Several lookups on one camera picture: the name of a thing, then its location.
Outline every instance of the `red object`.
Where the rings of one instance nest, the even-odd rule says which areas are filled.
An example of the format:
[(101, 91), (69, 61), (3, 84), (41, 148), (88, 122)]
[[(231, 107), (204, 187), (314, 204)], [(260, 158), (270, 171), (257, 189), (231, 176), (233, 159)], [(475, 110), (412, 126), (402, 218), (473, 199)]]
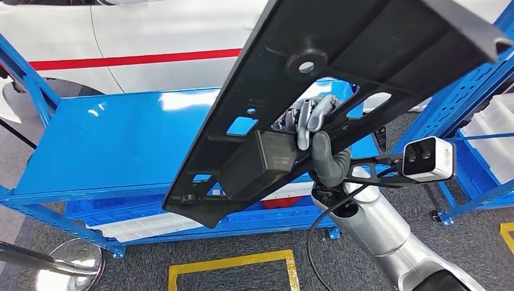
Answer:
[(0, 64), (0, 78), (5, 79), (9, 77), (9, 73), (7, 73), (6, 69), (4, 69), (4, 66)]
[(288, 208), (288, 207), (291, 207), (294, 203), (298, 202), (302, 198), (303, 198), (303, 196), (271, 199), (271, 200), (261, 201), (261, 203), (262, 203), (262, 208), (264, 208), (264, 209)]
[(120, 56), (114, 58), (96, 59), (62, 59), (58, 61), (35, 61), (29, 62), (29, 64), (36, 71), (67, 70), (95, 67), (113, 67), (116, 65), (153, 64), (156, 62), (192, 61), (196, 59), (229, 58), (238, 56), (240, 51), (240, 48), (232, 48), (230, 50), (206, 50), (203, 52), (166, 53), (163, 55)]

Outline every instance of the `blue shelving rack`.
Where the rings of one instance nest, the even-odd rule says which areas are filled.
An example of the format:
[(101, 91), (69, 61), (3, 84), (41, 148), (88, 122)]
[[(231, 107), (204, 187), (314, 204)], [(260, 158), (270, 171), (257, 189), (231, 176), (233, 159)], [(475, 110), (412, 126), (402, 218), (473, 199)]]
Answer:
[[(495, 22), (495, 26), (503, 30), (509, 38), (514, 39), (514, 2), (506, 7)], [(514, 206), (514, 194), (511, 194), (514, 190), (514, 179), (503, 185), (500, 184), (481, 155), (466, 141), (468, 138), (463, 138), (459, 131), (455, 137), (450, 136), (466, 116), (506, 80), (514, 76), (513, 55), (514, 48), (510, 48), (499, 56), (497, 63), (481, 65), (432, 96), (428, 106), (392, 149), (393, 153), (402, 152), (408, 142), (427, 136), (438, 136), (456, 143), (456, 178), (468, 201), (458, 205), (446, 185), (443, 182), (438, 183), (451, 208), (448, 211), (438, 212), (439, 219), (445, 226), (453, 224), (453, 217), (472, 210)], [(499, 136), (512, 136), (512, 134), (476, 138)]]
[[(216, 89), (59, 98), (1, 35), (0, 65), (27, 89), (45, 127), (16, 188), (0, 186), (0, 205), (86, 239), (115, 258), (122, 258), (132, 244), (307, 229), (320, 214), (306, 196), (285, 209), (250, 207), (224, 218), (214, 229), (199, 227), (129, 242), (104, 237), (42, 204), (145, 197), (152, 201), (164, 196), (210, 108), (208, 102), (196, 102), (195, 95), (212, 95)], [(346, 82), (320, 82), (331, 82), (331, 93), (338, 98), (352, 94)], [(355, 157), (378, 154), (371, 136), (353, 149)], [(327, 228), (331, 238), (339, 236), (329, 218), (319, 227)]]

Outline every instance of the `car part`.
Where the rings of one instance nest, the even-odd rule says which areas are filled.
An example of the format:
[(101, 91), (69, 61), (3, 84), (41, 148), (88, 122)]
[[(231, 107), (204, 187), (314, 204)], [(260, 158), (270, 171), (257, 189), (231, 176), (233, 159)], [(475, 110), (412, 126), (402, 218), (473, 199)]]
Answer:
[[(309, 151), (295, 147), (296, 133), (271, 125), (318, 78), (359, 86), (321, 129), (339, 152), (477, 65), (495, 61), (511, 44), (452, 1), (270, 1), (163, 209), (213, 228), (312, 169)], [(391, 97), (362, 118), (347, 117), (378, 92)], [(239, 117), (257, 122), (246, 135), (227, 134)], [(210, 178), (194, 181), (196, 175)], [(227, 195), (207, 196), (217, 182)]]

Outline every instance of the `gray floor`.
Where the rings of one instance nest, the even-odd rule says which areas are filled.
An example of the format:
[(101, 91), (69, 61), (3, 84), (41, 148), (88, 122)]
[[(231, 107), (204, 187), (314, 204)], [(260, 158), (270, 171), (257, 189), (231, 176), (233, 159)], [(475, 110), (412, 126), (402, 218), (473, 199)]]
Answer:
[[(49, 81), (48, 84), (61, 97), (76, 96), (82, 87), (70, 82), (63, 85), (62, 81)], [(20, 117), (22, 124), (6, 122), (37, 144), (44, 129), (30, 97), (26, 94), (16, 93), (11, 84), (6, 85), (3, 90), (4, 92), (0, 92), (0, 98), (2, 98), (2, 93), (5, 93), (7, 103)], [(0, 127), (0, 185), (7, 188), (16, 187), (32, 152), (31, 147)], [(24, 220), (24, 215), (0, 206), (0, 241), (13, 243)], [(3, 269), (4, 263), (0, 262), (0, 273)]]
[[(408, 113), (387, 126), (389, 145), (393, 145), (414, 117), (414, 113)], [(3, 164), (2, 169), (22, 162), (23, 154), (17, 152), (24, 152), (24, 145), (11, 141), (3, 132), (0, 136), (2, 159), (19, 155), (7, 159), (8, 164)], [(443, 227), (429, 217), (429, 211), (447, 208), (435, 185), (385, 189), (384, 194), (409, 222), (412, 232), (430, 248), (457, 263), (487, 290), (512, 290), (514, 256), (501, 239), (498, 226), (501, 222), (514, 221), (513, 209), (469, 213), (455, 219), (454, 226)], [(284, 249), (293, 250), (301, 290), (323, 290), (306, 258), (306, 234), (306, 231), (294, 231), (129, 247), (124, 259), (108, 258), (104, 275), (94, 290), (167, 290), (169, 265)], [(16, 244), (49, 252), (67, 239), (69, 236), (58, 230), (26, 219)], [(347, 236), (329, 240), (319, 230), (313, 245), (320, 272), (335, 290), (390, 290), (373, 261)], [(34, 290), (34, 274), (32, 270), (7, 265), (0, 276), (0, 286), (6, 291)], [(288, 290), (286, 280), (285, 264), (274, 262), (179, 275), (178, 286), (180, 290)]]

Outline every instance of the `white container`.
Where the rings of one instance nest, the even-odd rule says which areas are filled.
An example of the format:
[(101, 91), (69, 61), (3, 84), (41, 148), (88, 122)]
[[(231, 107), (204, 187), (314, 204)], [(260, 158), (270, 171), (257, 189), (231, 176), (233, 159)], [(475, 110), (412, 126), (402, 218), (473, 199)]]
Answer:
[(99, 226), (86, 226), (102, 231), (105, 237), (116, 238), (119, 242), (179, 232), (201, 227), (202, 224), (175, 213), (163, 213), (142, 218), (129, 219)]
[[(464, 136), (514, 132), (514, 94), (494, 96), (461, 132)], [(514, 178), (514, 138), (473, 139), (469, 143), (482, 155), (501, 184)]]

